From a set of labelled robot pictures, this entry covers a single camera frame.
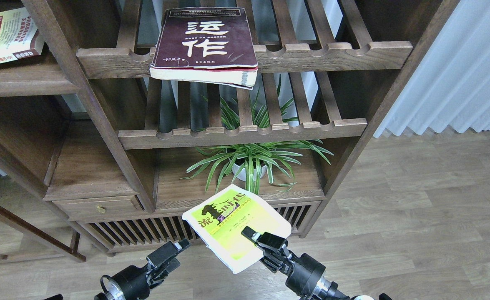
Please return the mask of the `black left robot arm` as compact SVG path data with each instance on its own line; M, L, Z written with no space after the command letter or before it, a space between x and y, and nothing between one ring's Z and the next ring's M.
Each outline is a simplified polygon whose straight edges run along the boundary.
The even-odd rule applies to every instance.
M163 283L164 279L180 262L178 254L190 246L184 238L176 243L167 242L146 257L148 264L143 267L130 265L114 276L102 275L100 279L103 292L95 300L144 300L150 290Z

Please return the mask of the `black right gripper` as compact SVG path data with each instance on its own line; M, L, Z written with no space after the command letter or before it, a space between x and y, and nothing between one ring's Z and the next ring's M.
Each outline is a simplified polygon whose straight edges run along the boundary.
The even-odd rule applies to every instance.
M333 296L333 283L324 277L326 267L308 254L288 259L287 239L268 232L260 234L249 226L243 228L241 235L262 249L264 256L260 262L268 270L287 276L286 286L301 300L325 300Z

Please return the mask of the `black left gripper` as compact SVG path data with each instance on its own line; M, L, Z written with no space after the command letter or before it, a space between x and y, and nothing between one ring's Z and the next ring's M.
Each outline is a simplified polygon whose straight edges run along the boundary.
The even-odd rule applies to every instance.
M188 239L176 243L167 242L146 257L144 267L128 266L116 275L102 275L100 282L103 292L100 300L144 300L150 290L158 287L180 262L178 254L190 247Z

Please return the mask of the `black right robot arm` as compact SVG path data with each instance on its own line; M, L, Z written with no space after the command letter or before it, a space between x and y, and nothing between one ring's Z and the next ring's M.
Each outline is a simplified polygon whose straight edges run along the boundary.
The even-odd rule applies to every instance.
M287 249L288 241L283 237L265 232L256 232L249 226L242 235L263 251L260 262L270 271L287 275L285 285L302 300L349 300L350 297L338 290L338 284L324 277L325 266L308 254L297 257Z

